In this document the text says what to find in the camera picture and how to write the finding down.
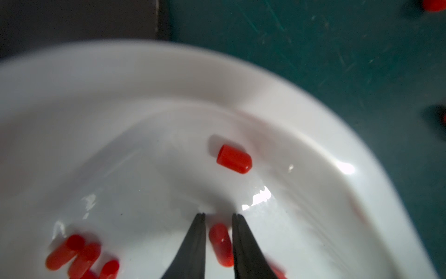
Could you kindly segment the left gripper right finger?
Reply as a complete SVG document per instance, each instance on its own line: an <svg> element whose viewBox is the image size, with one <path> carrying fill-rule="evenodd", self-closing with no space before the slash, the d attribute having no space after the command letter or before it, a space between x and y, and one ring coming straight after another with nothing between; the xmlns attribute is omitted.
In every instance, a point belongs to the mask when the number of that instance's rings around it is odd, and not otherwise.
<svg viewBox="0 0 446 279"><path fill-rule="evenodd" d="M232 215L232 250L236 279L277 279L240 214Z"/></svg>

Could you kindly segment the red sleeve five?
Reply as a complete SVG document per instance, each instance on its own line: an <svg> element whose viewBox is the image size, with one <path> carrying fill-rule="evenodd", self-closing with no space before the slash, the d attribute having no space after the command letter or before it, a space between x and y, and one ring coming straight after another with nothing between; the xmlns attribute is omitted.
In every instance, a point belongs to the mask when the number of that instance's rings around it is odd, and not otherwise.
<svg viewBox="0 0 446 279"><path fill-rule="evenodd" d="M74 259L68 269L70 279L80 279L85 275L101 255L101 245L91 243L86 245Z"/></svg>

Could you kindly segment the white storage box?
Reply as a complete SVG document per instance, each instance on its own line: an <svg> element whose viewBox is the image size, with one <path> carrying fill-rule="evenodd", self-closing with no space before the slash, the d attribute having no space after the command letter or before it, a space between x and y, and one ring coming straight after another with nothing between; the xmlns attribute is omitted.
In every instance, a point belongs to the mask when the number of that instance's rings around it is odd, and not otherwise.
<svg viewBox="0 0 446 279"><path fill-rule="evenodd" d="M223 145L248 153L240 174ZM290 279L436 279L359 136L280 77L215 52L74 43L1 60L1 277L65 279L46 257L81 234L100 271L158 279L197 213L244 215Z"/></svg>

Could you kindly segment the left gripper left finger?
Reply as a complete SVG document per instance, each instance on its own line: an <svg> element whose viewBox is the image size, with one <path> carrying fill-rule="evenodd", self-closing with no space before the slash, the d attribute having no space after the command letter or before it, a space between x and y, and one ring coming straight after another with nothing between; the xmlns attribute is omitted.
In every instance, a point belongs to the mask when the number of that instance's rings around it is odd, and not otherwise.
<svg viewBox="0 0 446 279"><path fill-rule="evenodd" d="M206 266L206 224L204 213L198 213L175 258L162 279L204 279Z"/></svg>

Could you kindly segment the red sleeve six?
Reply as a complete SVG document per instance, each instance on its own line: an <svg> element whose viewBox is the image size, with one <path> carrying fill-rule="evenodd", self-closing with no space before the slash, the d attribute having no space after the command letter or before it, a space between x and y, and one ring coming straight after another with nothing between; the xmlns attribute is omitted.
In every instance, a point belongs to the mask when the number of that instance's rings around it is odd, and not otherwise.
<svg viewBox="0 0 446 279"><path fill-rule="evenodd" d="M110 260L103 266L98 279L116 279L120 264L118 260Z"/></svg>

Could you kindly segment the red sleeve one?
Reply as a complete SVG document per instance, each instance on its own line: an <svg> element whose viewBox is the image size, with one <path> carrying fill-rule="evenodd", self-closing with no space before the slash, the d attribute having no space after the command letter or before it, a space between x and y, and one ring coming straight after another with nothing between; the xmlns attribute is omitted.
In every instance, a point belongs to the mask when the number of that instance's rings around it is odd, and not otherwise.
<svg viewBox="0 0 446 279"><path fill-rule="evenodd" d="M217 223L210 228L209 240L217 261L223 267L233 267L232 242L225 224Z"/></svg>

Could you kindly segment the red sleeve two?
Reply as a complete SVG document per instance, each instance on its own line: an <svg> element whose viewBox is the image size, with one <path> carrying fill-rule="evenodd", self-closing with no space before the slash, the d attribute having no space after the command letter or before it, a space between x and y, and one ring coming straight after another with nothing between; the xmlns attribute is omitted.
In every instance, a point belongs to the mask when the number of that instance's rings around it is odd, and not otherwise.
<svg viewBox="0 0 446 279"><path fill-rule="evenodd" d="M446 10L446 0L423 0L422 7L427 12L441 12Z"/></svg>

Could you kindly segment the red sleeve four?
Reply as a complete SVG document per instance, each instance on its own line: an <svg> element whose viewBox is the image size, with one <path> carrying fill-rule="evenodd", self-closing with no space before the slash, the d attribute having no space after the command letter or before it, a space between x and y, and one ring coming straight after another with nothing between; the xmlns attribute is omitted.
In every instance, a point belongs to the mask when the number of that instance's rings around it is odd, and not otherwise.
<svg viewBox="0 0 446 279"><path fill-rule="evenodd" d="M58 270L71 261L85 247L86 240L83 236L75 234L64 240L45 261L49 270Z"/></svg>

